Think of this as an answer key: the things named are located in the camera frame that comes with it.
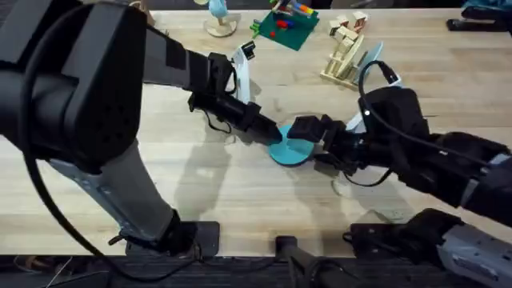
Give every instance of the black cable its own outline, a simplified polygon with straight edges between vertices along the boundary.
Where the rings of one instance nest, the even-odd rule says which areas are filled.
[[[352,180],[352,179],[350,178],[350,176],[349,176],[347,173],[345,173],[345,172],[343,172],[343,176],[345,176],[345,178],[346,178],[346,180],[347,180],[348,182],[350,182],[350,183],[352,183],[352,184],[355,184],[355,185],[357,185],[357,186],[363,186],[363,187],[375,187],[375,186],[379,186],[379,185],[381,185],[381,184],[382,184],[382,183],[383,183],[383,182],[384,182],[384,181],[385,181],[385,180],[386,180],[386,179],[391,175],[391,173],[393,173],[393,172],[391,171],[391,169],[386,170],[386,172],[384,172],[384,174],[380,177],[380,179],[379,179],[379,180],[377,180],[376,182],[373,182],[373,183],[371,183],[371,184],[361,184],[361,183],[357,183],[356,181]]]
[[[326,266],[335,267],[339,269],[340,272],[352,277],[353,279],[359,280],[358,277],[347,271],[345,267],[343,267],[337,261],[329,258],[319,257],[317,260],[309,264],[308,267],[306,267],[304,271],[304,280],[306,281],[305,284],[309,285],[310,287],[320,287],[318,284],[318,273],[322,268]]]
[[[23,158],[25,160],[26,168],[28,170],[30,179],[34,184],[36,191],[38,192],[39,197],[42,202],[45,204],[48,211],[54,216],[55,220],[57,220],[58,224],[69,234],[71,237],[86,250],[91,252],[94,256],[98,257],[105,264],[108,265],[109,268],[112,269],[113,272],[119,274],[120,276],[129,279],[131,281],[136,282],[158,282],[165,278],[168,278],[172,274],[192,265],[192,263],[196,262],[197,259],[191,260],[180,267],[177,267],[170,271],[169,273],[154,277],[154,278],[142,278],[130,275],[121,268],[119,268],[116,264],[114,264],[107,256],[105,256],[98,248],[92,245],[87,239],[83,237],[80,232],[76,230],[76,228],[67,220],[66,216],[60,211],[60,209],[55,204],[52,199],[48,189],[45,186],[44,181],[42,180],[41,173],[38,168],[38,164],[36,162],[36,158],[34,156],[34,152],[32,151],[31,146],[31,135],[30,135],[30,124],[31,124],[31,114],[32,111],[32,94],[34,92],[34,85],[36,81],[36,74],[38,68],[41,65],[42,58],[45,56],[49,44],[55,39],[58,32],[61,28],[67,24],[69,20],[73,17],[77,17],[79,14],[89,13],[93,4],[82,5],[79,7],[75,7],[72,10],[66,12],[63,16],[61,16],[41,38],[41,41],[36,46],[33,56],[30,58],[23,79],[23,84],[21,88],[20,95],[20,111],[18,116],[18,140],[20,150],[23,152]]]
[[[372,107],[372,105],[369,104],[368,101],[366,100],[366,93],[365,93],[364,87],[363,87],[364,86],[364,82],[365,82],[366,72],[374,64],[377,64],[381,68],[381,71],[385,75],[386,78],[390,78],[392,80],[397,80],[397,77],[396,77],[396,73],[393,72],[393,70],[387,64],[385,64],[383,61],[380,61],[380,60],[370,61],[361,70],[361,73],[359,75],[359,80],[358,80],[359,97],[364,102],[365,108],[370,112],[370,114],[372,114],[374,116],[375,119],[377,119],[377,121],[379,121],[381,124],[383,124],[384,127],[387,128],[388,130],[396,133],[397,135],[399,135],[399,136],[401,136],[401,137],[403,137],[403,138],[405,138],[405,139],[407,139],[409,141],[416,142],[418,144],[421,144],[421,145],[424,145],[424,146],[427,146],[429,148],[436,149],[436,150],[439,150],[439,151],[443,151],[443,152],[448,153],[448,154],[459,156],[460,158],[464,158],[466,160],[469,160],[471,162],[477,163],[477,164],[479,164],[481,166],[484,166],[484,167],[490,166],[489,163],[484,162],[484,161],[482,161],[480,159],[476,159],[474,157],[471,157],[471,156],[466,155],[464,153],[458,152],[456,150],[445,148],[443,146],[440,146],[440,145],[437,145],[437,144],[433,144],[433,143],[421,140],[420,138],[416,138],[415,136],[408,135],[407,133],[404,133],[404,132],[400,131],[399,129],[393,127],[388,122],[386,122],[384,119],[382,119],[382,117],[375,112],[375,110]]]
[[[206,118],[208,118],[208,126],[209,126],[211,129],[213,129],[213,130],[215,130],[215,131],[224,132],[224,133],[226,133],[226,134],[231,134],[231,132],[233,131],[233,129],[231,128],[231,124],[229,124],[228,122],[226,122],[227,129],[228,129],[228,130],[224,130],[224,129],[221,129],[221,128],[217,128],[217,127],[215,127],[215,126],[211,123],[210,116],[208,115],[208,112],[207,112],[206,110],[204,110],[204,109],[201,109],[201,110],[202,110],[202,112],[204,112],[204,113],[205,113]]]

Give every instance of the green board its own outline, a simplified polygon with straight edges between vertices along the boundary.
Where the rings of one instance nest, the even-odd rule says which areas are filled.
[[[288,29],[282,29],[277,27],[277,20],[290,20],[295,26]],[[318,12],[312,13],[311,17],[300,14],[285,15],[285,14],[274,14],[270,12],[263,20],[259,27],[259,33],[263,37],[267,37],[272,41],[276,41],[288,48],[295,51],[301,49],[302,44],[306,41],[313,28],[318,23]],[[270,32],[275,32],[275,36],[271,37]]]

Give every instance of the wooden stand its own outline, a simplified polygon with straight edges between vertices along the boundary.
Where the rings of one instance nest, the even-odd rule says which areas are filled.
[[[361,47],[364,35],[359,35],[356,42],[347,52],[339,52],[340,44],[336,45],[334,52],[329,56],[326,68],[320,72],[322,79],[342,85],[351,90],[357,91],[358,86],[353,84],[358,67],[353,59]]]
[[[208,34],[214,37],[228,37],[237,29],[235,20],[226,20],[226,18],[212,18],[204,22],[204,28]]]

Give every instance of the wooden table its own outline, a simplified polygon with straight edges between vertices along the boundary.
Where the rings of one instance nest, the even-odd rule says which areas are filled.
[[[358,95],[320,79],[334,40],[328,21],[349,11],[321,11],[320,23],[299,52],[257,38],[250,62],[252,97],[278,123],[303,114],[341,120],[357,112]],[[185,47],[204,54],[230,54],[251,36],[254,18],[267,11],[242,12],[236,33],[212,38],[202,29],[205,11],[157,12],[160,28]],[[363,47],[384,41],[382,59],[414,88],[432,131],[460,130],[512,146],[512,39],[505,33],[451,33],[445,20],[459,10],[369,10]],[[374,73],[368,89],[383,84]],[[223,255],[270,255],[274,237],[295,235],[314,254],[351,255],[342,233],[353,222],[405,222],[427,207],[460,214],[469,223],[512,242],[512,230],[390,180],[375,188],[348,185],[316,171],[313,163],[285,168],[266,147],[245,143],[208,128],[202,113],[190,113],[189,93],[145,86],[140,149],[156,185],[182,219],[215,220],[222,226]],[[26,173],[19,151],[0,141],[0,253],[86,253],[46,211]],[[124,244],[108,246],[115,222],[83,191],[42,165],[44,178],[67,217],[107,254],[123,254]],[[377,169],[359,172],[370,182]]]

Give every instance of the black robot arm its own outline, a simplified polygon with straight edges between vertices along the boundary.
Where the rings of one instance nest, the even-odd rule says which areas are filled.
[[[357,169],[387,167],[413,189],[512,227],[512,158],[506,146],[461,132],[432,134],[411,89],[385,87],[363,97],[364,132],[347,130],[327,115],[305,116],[295,120],[288,137],[322,141],[323,152],[315,159],[348,179]]]
[[[0,29],[0,43],[0,134],[31,161],[45,160],[75,181],[139,246],[176,254],[194,238],[183,235],[177,211],[160,196],[138,152],[143,82],[191,91],[191,109],[281,139],[259,106],[226,91],[234,69],[225,55],[185,49],[148,27],[133,7],[21,0]],[[18,121],[26,112],[23,91],[29,91],[26,125]],[[20,126],[29,137],[21,137]],[[37,167],[31,167],[32,177]]]

